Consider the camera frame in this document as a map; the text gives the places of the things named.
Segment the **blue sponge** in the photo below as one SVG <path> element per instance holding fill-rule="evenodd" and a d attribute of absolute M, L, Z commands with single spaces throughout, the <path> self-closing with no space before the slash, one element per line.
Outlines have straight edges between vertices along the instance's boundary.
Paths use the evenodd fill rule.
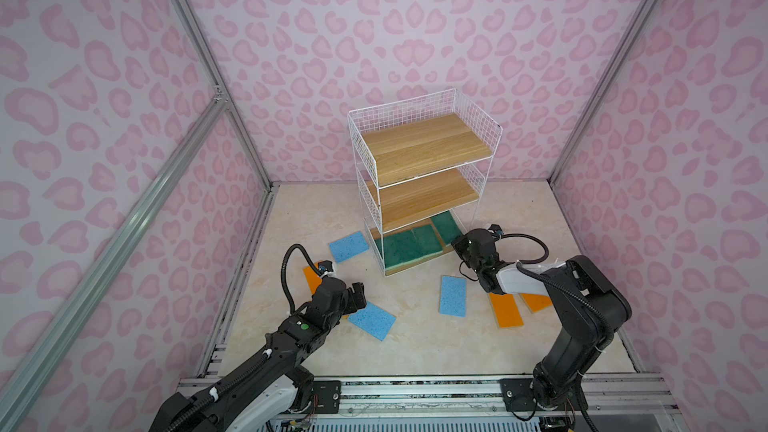
<path fill-rule="evenodd" d="M 333 260 L 337 263 L 356 257 L 369 249 L 368 242 L 362 232 L 358 231 L 329 244 Z"/>
<path fill-rule="evenodd" d="M 467 280 L 442 276 L 440 283 L 439 313 L 453 317 L 465 317 L 467 310 Z"/>
<path fill-rule="evenodd" d="M 350 314 L 348 320 L 377 340 L 384 341 L 395 324 L 396 317 L 379 306 L 368 303 L 365 308 Z"/>

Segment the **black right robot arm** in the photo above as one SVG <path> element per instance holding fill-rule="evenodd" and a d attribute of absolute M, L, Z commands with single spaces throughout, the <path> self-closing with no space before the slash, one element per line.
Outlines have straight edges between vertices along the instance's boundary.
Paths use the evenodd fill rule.
<path fill-rule="evenodd" d="M 534 259 L 502 260 L 497 243 L 505 239 L 530 240 L 542 249 Z M 475 273 L 473 279 L 495 296 L 518 292 L 545 295 L 552 302 L 561 328 L 549 352 L 534 367 L 529 379 L 500 381 L 506 411 L 528 421 L 536 413 L 562 409 L 588 416 L 582 379 L 613 342 L 616 332 L 632 317 L 627 299 L 586 256 L 550 262 L 549 248 L 539 238 L 505 233 L 493 224 L 455 238 L 451 245 L 460 265 Z"/>

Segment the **green sponge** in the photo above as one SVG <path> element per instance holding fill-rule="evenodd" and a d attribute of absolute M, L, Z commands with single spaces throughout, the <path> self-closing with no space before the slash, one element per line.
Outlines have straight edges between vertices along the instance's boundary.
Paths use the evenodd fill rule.
<path fill-rule="evenodd" d="M 379 253 L 381 264 L 384 270 L 392 264 L 390 259 L 391 247 L 388 245 L 388 238 L 386 236 L 378 236 L 374 239 L 376 249 Z"/>
<path fill-rule="evenodd" d="M 432 225 L 424 225 L 412 230 L 419 257 L 441 253 L 443 245 Z"/>
<path fill-rule="evenodd" d="M 391 247 L 390 259 L 392 264 L 387 270 L 395 269 L 421 257 L 418 256 L 416 243 L 412 230 L 406 230 L 386 236 Z"/>
<path fill-rule="evenodd" d="M 461 228 L 450 211 L 437 214 L 431 220 L 446 246 L 451 246 L 454 240 L 463 235 Z"/>

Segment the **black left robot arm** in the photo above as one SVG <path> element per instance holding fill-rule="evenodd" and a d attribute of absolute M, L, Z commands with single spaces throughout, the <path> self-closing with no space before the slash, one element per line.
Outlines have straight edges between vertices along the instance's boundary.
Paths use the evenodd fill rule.
<path fill-rule="evenodd" d="M 320 279 L 309 301 L 298 306 L 287 282 L 293 252 L 299 251 Z M 316 386 L 303 362 L 324 343 L 345 316 L 367 306 L 364 284 L 347 285 L 336 277 L 330 261 L 314 262 L 301 244 L 291 245 L 280 269 L 289 315 L 265 335 L 265 344 L 250 358 L 212 385 L 186 397 L 174 393 L 160 406 L 151 431 L 245 431 L 283 413 L 309 421 L 338 409 L 337 381 Z"/>

